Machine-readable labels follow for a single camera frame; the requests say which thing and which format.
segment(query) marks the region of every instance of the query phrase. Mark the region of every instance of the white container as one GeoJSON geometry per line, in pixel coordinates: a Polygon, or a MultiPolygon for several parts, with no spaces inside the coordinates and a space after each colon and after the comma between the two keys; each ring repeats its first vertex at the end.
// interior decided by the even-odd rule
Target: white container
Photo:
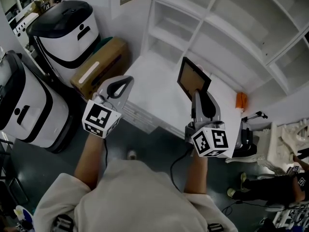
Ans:
{"type": "Polygon", "coordinates": [[[100,41],[92,7],[66,0],[47,10],[28,28],[56,76],[67,86],[100,41]]]}
{"type": "Polygon", "coordinates": [[[12,76],[0,87],[0,131],[26,143],[51,147],[69,117],[66,102],[36,77],[14,51],[9,51],[3,60],[9,63],[12,76]]]}

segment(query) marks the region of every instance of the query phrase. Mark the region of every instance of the robotic arm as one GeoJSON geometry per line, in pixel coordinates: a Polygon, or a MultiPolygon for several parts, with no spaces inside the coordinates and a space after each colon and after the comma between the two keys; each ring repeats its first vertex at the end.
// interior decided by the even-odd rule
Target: robotic arm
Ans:
{"type": "Polygon", "coordinates": [[[200,157],[216,157],[228,150],[220,107],[209,92],[194,92],[191,118],[193,122],[185,127],[185,142],[193,144],[200,157]]]}
{"type": "Polygon", "coordinates": [[[84,130],[106,138],[117,126],[134,84],[132,76],[116,76],[102,83],[85,109],[84,130]]]}
{"type": "Polygon", "coordinates": [[[221,120],[220,106],[207,91],[211,80],[188,58],[183,58],[178,83],[192,101],[193,121],[185,127],[187,147],[192,148],[194,145],[200,157],[216,157],[227,151],[225,123],[221,120]],[[190,82],[185,79],[182,81],[184,72],[191,74],[190,82]]]}

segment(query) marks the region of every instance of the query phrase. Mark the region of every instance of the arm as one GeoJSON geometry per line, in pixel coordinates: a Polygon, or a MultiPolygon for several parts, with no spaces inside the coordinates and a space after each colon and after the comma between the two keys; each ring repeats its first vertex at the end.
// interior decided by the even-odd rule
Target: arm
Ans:
{"type": "Polygon", "coordinates": [[[84,182],[91,190],[97,186],[103,148],[103,139],[89,134],[75,169],[74,177],[84,182]]]}
{"type": "Polygon", "coordinates": [[[49,5],[50,6],[53,6],[53,5],[55,5],[56,3],[55,3],[55,0],[49,0],[49,5]]]}
{"type": "Polygon", "coordinates": [[[305,170],[305,172],[309,171],[309,164],[303,162],[296,155],[293,156],[293,161],[299,163],[299,165],[305,170]]]}
{"type": "Polygon", "coordinates": [[[189,168],[185,197],[205,218],[208,224],[219,223],[226,232],[238,232],[235,225],[218,209],[210,196],[206,194],[208,158],[199,157],[194,150],[193,162],[189,168]]]}
{"type": "Polygon", "coordinates": [[[206,194],[206,177],[208,170],[208,158],[199,157],[196,151],[193,153],[193,162],[189,167],[185,193],[206,194]]]}
{"type": "Polygon", "coordinates": [[[303,201],[305,199],[305,191],[302,191],[300,189],[300,186],[297,181],[297,177],[293,178],[292,187],[293,187],[293,194],[295,197],[295,202],[298,203],[298,202],[303,201]]]}
{"type": "Polygon", "coordinates": [[[47,190],[34,213],[36,231],[50,232],[53,221],[60,214],[74,217],[80,200],[97,185],[102,143],[102,138],[89,134],[74,177],[60,174],[47,190]]]}

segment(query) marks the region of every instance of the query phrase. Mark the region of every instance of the gray floor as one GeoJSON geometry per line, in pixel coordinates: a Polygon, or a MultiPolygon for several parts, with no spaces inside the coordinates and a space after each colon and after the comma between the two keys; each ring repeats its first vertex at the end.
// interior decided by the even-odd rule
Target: gray floor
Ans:
{"type": "MultiPolygon", "coordinates": [[[[73,174],[87,135],[88,133],[80,126],[68,148],[59,154],[52,154],[19,140],[15,142],[11,154],[13,167],[10,171],[14,173],[12,175],[19,178],[29,198],[29,203],[25,205],[25,208],[33,211],[42,195],[60,173],[73,174]]],[[[150,168],[168,174],[173,161],[186,151],[183,140],[162,128],[147,135],[124,120],[121,120],[108,136],[107,146],[109,160],[112,158],[124,159],[128,150],[135,149],[138,158],[150,168]]],[[[186,171],[190,162],[191,158],[186,157],[174,167],[174,179],[180,189],[184,187],[186,171]]],[[[239,174],[243,171],[254,178],[263,170],[255,163],[233,162],[226,164],[224,159],[209,159],[208,194],[221,210],[233,203],[227,197],[226,190],[229,186],[238,187],[239,174]]],[[[240,232],[253,232],[264,214],[262,207],[236,204],[233,206],[233,213],[229,218],[240,232]]]]}

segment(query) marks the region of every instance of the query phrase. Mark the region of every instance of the hand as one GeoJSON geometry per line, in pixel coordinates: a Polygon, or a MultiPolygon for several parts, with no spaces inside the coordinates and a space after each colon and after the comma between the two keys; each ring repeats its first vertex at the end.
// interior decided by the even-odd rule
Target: hand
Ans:
{"type": "Polygon", "coordinates": [[[296,155],[293,155],[293,162],[297,162],[299,158],[296,155]]]}

